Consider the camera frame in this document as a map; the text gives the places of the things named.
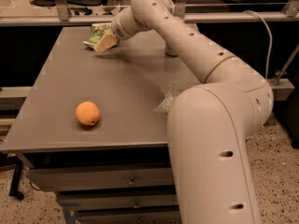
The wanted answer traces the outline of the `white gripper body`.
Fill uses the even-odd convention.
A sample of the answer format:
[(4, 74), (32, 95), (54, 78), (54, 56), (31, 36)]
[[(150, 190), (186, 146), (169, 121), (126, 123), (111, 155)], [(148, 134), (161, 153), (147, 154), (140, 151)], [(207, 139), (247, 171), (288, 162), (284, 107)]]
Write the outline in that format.
[(146, 26), (134, 17), (133, 11), (127, 7), (114, 17), (111, 22), (111, 30), (119, 40), (126, 40), (144, 32)]

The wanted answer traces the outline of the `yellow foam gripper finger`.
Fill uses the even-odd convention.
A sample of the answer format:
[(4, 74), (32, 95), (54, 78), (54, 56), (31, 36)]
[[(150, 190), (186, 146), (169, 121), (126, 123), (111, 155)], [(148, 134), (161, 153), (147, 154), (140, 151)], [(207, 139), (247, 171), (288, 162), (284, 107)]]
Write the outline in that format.
[(118, 39), (112, 33), (104, 33), (94, 46), (96, 52), (104, 52), (118, 44)]

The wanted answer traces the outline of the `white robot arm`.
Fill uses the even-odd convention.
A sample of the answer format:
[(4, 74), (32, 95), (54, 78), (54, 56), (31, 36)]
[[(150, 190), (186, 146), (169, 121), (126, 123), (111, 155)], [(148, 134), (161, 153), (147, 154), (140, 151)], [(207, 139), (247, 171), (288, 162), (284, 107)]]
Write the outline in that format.
[(262, 224), (246, 139), (268, 120), (268, 81), (181, 19), (170, 0), (131, 0), (113, 19), (119, 40), (153, 30), (199, 80), (167, 117), (170, 161), (182, 224)]

